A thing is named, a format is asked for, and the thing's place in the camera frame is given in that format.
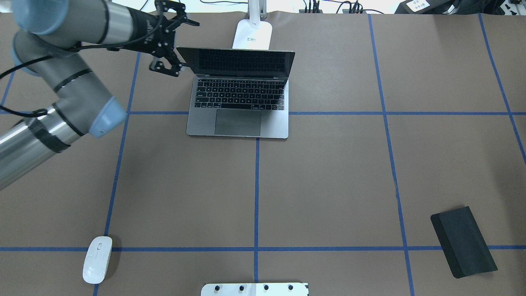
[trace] black bag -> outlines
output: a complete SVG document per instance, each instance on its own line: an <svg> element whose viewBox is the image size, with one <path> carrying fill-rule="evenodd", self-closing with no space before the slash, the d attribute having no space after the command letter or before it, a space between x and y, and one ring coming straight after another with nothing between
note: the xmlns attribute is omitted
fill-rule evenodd
<svg viewBox="0 0 526 296"><path fill-rule="evenodd" d="M504 0L451 0L423 14L486 13L503 15L504 11L500 8L502 3L504 3Z"/></svg>

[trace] white mounting plate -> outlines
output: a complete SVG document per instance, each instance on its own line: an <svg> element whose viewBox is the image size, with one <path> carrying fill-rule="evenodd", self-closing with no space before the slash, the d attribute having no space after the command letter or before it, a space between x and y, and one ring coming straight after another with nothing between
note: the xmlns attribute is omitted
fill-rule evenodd
<svg viewBox="0 0 526 296"><path fill-rule="evenodd" d="M308 287L307 283L206 284L201 289L201 296L308 296Z"/></svg>
<svg viewBox="0 0 526 296"><path fill-rule="evenodd" d="M261 21L256 27L249 19L242 19L237 24L232 49L267 51L271 37L272 25L269 22Z"/></svg>

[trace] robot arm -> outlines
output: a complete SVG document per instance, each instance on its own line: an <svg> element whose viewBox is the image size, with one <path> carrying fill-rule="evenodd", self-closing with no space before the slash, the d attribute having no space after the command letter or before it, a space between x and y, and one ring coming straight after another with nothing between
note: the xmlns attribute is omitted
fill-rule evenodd
<svg viewBox="0 0 526 296"><path fill-rule="evenodd" d="M100 137L126 118L126 111L77 54L85 48L109 48L152 54L150 70L177 77L183 64L174 53L175 29L187 18L184 4L156 0L150 15L106 0L17 0L13 39L15 64L51 55L25 71L41 76L59 100L47 114L24 118L0 136L0 190L86 133ZM163 12L175 10L167 19ZM80 42L102 45L81 46ZM159 60L166 58L171 68Z"/></svg>

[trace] keyboard key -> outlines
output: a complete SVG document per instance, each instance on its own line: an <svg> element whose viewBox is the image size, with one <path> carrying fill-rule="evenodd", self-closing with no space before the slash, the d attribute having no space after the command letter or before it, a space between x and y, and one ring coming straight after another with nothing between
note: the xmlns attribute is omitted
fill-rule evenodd
<svg viewBox="0 0 526 296"><path fill-rule="evenodd" d="M250 105L247 104L226 104L222 103L221 108L231 108L231 109L250 109Z"/></svg>

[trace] white mouse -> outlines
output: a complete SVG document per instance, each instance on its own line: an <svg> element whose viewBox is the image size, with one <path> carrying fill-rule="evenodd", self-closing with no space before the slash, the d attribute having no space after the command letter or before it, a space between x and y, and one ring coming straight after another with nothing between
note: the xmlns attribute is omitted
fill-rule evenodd
<svg viewBox="0 0 526 296"><path fill-rule="evenodd" d="M99 284L106 276L109 256L112 253L112 239L108 236L98 236L89 245L82 277L90 284Z"/></svg>

